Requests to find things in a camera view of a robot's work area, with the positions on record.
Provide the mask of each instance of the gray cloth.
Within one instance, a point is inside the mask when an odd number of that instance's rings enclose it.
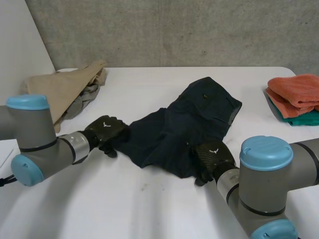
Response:
[[[69,106],[69,108],[63,114],[64,120],[70,120],[76,117],[79,113],[83,111],[87,105],[93,101],[100,90],[100,85],[93,84],[91,86],[86,86],[80,95],[74,100],[74,102]]]

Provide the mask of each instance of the beige cloth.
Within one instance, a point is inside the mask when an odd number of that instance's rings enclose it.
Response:
[[[26,80],[25,84],[29,94],[40,94],[47,97],[56,132],[60,131],[61,117],[64,112],[83,89],[92,84],[104,84],[106,65],[105,61],[100,60],[75,71],[34,76]]]

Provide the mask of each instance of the white table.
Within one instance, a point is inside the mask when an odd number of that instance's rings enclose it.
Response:
[[[84,129],[101,115],[127,124],[167,107],[187,85],[210,76],[243,103],[224,142],[239,165],[241,143],[254,135],[287,142],[319,137],[319,127],[279,122],[263,89],[273,77],[294,73],[282,67],[112,68],[95,101],[61,133]],[[70,166],[26,188],[0,189],[3,239],[247,239],[219,195],[215,182],[202,188],[160,169],[140,169],[120,154],[94,150]],[[302,239],[318,238],[319,187],[289,193],[286,214]]]

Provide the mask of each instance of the navy garment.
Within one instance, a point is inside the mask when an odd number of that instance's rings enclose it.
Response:
[[[129,140],[112,146],[144,168],[156,165],[180,178],[198,174],[196,145],[222,141],[242,103],[210,77],[191,83],[167,109],[130,125]]]

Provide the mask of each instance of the stack of towels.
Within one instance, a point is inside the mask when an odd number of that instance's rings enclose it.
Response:
[[[319,76],[276,77],[268,82],[266,93],[284,122],[319,125]]]

